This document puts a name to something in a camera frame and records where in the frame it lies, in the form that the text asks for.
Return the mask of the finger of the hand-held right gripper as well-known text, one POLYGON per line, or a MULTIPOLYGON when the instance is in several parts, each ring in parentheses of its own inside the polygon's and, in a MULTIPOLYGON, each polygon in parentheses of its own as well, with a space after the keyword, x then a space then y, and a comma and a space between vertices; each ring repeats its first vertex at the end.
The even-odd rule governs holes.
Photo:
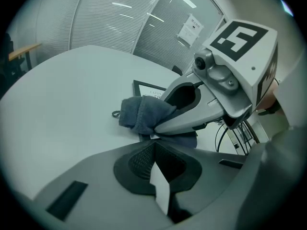
POLYGON ((193 73, 175 79, 165 90, 165 102, 193 102, 201 80, 193 73))
POLYGON ((205 124, 224 115, 224 108, 206 85, 170 86, 162 100, 175 106, 176 111, 156 126, 158 134, 176 135, 203 129, 205 124))

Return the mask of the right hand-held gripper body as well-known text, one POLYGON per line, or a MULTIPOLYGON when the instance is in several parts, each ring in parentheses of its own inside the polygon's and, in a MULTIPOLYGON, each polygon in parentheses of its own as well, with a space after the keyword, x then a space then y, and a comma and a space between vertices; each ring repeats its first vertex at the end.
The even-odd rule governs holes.
POLYGON ((258 107, 275 78, 278 32, 231 20, 213 33, 194 55, 194 73, 224 109, 222 119, 236 128, 258 107))

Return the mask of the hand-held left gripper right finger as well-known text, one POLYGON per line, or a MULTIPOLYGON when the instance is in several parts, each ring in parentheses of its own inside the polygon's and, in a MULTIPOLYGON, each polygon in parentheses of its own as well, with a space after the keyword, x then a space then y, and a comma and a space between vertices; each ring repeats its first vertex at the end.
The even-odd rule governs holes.
POLYGON ((218 153, 155 143, 158 167, 169 183, 167 215, 181 222, 212 203, 242 168, 243 155, 218 153))

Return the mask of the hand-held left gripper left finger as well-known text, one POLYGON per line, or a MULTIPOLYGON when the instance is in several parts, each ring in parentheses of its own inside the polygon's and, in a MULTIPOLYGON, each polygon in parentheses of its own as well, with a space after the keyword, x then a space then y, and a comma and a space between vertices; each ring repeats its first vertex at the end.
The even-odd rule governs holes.
POLYGON ((118 158, 148 144, 149 141, 134 143, 85 158, 41 189, 34 202, 48 209, 78 181, 87 187, 63 224, 172 224, 154 196, 133 194, 114 176, 118 158))

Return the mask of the black framed picture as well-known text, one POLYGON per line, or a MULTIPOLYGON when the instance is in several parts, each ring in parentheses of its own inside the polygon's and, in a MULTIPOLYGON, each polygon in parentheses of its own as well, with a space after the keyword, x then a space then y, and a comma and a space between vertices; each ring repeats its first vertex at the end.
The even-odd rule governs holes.
POLYGON ((133 83, 134 96, 151 96, 160 99, 166 88, 134 80, 133 83))

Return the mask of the dark grey cloth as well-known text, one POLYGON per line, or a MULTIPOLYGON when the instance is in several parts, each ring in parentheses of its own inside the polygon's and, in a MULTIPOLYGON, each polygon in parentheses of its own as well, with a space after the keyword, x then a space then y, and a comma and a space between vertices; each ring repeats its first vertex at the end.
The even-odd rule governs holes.
POLYGON ((152 96, 135 96, 124 99, 119 111, 113 111, 112 116, 119 119, 119 125, 130 128, 136 134, 156 135, 161 140, 176 143, 189 148, 197 147, 197 134, 190 132, 179 135, 162 135, 154 128, 166 118, 169 118, 176 107, 152 96))

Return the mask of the person's right forearm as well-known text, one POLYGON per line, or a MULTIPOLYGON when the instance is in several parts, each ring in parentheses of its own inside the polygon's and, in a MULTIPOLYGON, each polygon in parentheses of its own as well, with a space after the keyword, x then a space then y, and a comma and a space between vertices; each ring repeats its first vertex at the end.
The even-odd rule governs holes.
POLYGON ((266 110, 270 108, 274 102, 276 101, 276 98, 274 96, 274 90, 278 87, 278 82, 276 80, 273 80, 270 87, 267 89, 267 92, 263 96, 261 102, 257 106, 256 110, 266 110))

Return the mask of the black wristwatch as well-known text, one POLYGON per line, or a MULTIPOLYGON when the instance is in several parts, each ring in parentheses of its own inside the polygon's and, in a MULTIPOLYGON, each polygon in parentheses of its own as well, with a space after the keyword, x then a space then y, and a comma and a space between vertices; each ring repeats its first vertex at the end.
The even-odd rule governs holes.
POLYGON ((276 113, 277 111, 279 111, 281 109, 281 106, 279 104, 278 101, 275 101, 273 103, 273 105, 267 109, 265 109, 265 111, 258 113, 259 116, 264 116, 264 115, 272 115, 274 113, 276 113))

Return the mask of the white paper notice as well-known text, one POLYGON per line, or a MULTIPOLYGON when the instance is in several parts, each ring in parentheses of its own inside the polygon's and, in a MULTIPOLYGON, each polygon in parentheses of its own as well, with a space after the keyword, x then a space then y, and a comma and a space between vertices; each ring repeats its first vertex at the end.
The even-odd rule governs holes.
POLYGON ((193 16, 192 13, 190 13, 188 19, 177 34, 177 37, 185 41, 189 47, 191 47, 199 38, 203 28, 204 26, 193 16))

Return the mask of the grey table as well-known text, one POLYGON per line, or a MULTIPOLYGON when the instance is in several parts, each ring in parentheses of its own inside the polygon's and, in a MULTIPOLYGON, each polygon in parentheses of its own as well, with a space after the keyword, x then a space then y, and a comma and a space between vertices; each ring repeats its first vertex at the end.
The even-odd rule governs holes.
POLYGON ((0 164, 9 186, 30 199, 84 158, 139 141, 112 112, 133 81, 167 88, 173 71, 100 46, 37 65, 0 100, 0 164))

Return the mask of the black office chair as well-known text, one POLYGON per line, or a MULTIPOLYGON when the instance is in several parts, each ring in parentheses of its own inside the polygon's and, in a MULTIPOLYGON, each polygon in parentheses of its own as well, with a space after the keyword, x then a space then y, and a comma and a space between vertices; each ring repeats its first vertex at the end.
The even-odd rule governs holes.
POLYGON ((9 54, 13 51, 13 41, 10 35, 5 33, 0 47, 0 66, 2 66, 4 75, 10 82, 17 81, 24 74, 21 70, 21 64, 25 58, 18 56, 9 61, 9 54))

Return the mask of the orange round table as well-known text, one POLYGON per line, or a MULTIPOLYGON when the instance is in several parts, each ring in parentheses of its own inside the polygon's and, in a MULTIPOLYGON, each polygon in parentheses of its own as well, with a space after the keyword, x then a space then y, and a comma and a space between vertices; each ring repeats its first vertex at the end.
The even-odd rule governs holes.
POLYGON ((36 49, 40 45, 42 45, 42 44, 41 43, 31 44, 31 45, 28 45, 28 46, 23 46, 23 47, 21 47, 17 50, 14 50, 13 52, 11 52, 9 54, 9 61, 12 61, 13 59, 21 56, 22 54, 28 53, 29 51, 36 49))

